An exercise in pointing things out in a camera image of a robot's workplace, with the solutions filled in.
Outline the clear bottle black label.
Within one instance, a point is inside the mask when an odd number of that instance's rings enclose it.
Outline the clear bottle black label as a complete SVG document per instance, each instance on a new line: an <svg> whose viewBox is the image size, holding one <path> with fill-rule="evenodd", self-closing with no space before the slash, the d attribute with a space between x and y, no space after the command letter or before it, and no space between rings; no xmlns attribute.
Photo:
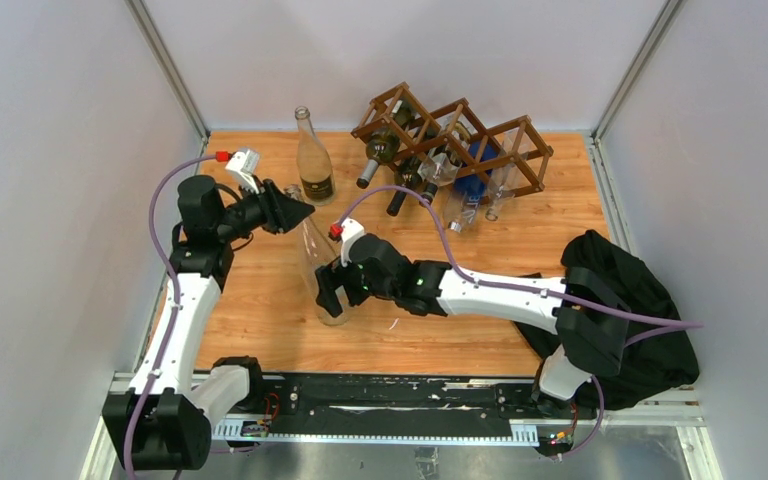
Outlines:
<svg viewBox="0 0 768 480"><path fill-rule="evenodd" d="M327 205L336 195L330 156L315 133L310 110L298 106L294 114L299 134L296 161L303 192L312 204Z"/></svg>
<svg viewBox="0 0 768 480"><path fill-rule="evenodd" d="M343 306L343 312L339 316L332 317L324 308L316 303L316 298L319 294L319 285L315 275L316 270L319 267L326 266L337 256L330 240L318 228L313 216L304 219L294 228L294 232L297 236L300 274L307 287L311 302L315 307L318 320L323 325L331 327L346 324L350 319L346 305Z"/></svg>

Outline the clear bottle gold label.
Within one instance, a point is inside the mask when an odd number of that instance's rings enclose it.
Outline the clear bottle gold label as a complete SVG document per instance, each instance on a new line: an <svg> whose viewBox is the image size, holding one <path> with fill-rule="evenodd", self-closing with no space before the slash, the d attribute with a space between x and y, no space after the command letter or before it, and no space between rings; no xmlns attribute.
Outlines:
<svg viewBox="0 0 768 480"><path fill-rule="evenodd" d="M440 119L443 123L442 126L447 128L453 116L454 114L448 114L442 117ZM453 134L462 147L467 148L469 146L468 140L472 133L461 120L455 123ZM430 140L437 135L438 131L429 127L422 140ZM463 166L464 162L461 156L446 143L432 148L426 152L426 156L428 159L422 161L418 167L418 173L425 182L421 196L430 205L433 203L440 187L453 183L457 171Z"/></svg>

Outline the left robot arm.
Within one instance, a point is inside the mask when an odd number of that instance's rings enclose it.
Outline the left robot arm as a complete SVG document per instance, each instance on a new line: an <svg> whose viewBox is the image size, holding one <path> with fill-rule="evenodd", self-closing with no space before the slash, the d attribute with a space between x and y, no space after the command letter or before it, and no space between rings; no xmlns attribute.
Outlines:
<svg viewBox="0 0 768 480"><path fill-rule="evenodd" d="M177 187L181 220L173 228L170 254L161 257L167 300L143 364L126 390L109 394L102 408L119 462L132 479L142 472L200 469L215 427L234 407L243 413L268 409L254 357L223 357L206 380L193 382L207 321L234 261L233 242L251 239L257 229L288 233L315 211L269 179L255 179L253 185L230 204L208 175Z"/></svg>

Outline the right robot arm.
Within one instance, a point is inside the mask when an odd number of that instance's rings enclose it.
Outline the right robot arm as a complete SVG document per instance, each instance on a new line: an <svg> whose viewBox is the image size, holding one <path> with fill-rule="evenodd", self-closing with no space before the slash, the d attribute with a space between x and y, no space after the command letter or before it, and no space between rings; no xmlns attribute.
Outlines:
<svg viewBox="0 0 768 480"><path fill-rule="evenodd" d="M483 315L535 327L559 342L538 370L531 403L556 417L593 377L621 371L627 305L594 272L563 277L507 277L450 262L410 260L388 241L361 234L314 271L316 303L336 318L374 297L415 316Z"/></svg>

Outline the dark green wine bottle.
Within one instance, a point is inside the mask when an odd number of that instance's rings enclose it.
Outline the dark green wine bottle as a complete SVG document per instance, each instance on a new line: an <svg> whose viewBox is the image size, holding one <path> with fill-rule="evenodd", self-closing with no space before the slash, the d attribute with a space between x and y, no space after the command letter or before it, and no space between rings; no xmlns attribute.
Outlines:
<svg viewBox="0 0 768 480"><path fill-rule="evenodd" d="M410 125L414 115L414 108L405 100L398 100L391 110L392 119L402 129ZM358 176L356 185L361 189L366 189L378 168L393 161L400 144L400 137L391 127L385 126L375 130L366 142L367 163L363 172Z"/></svg>

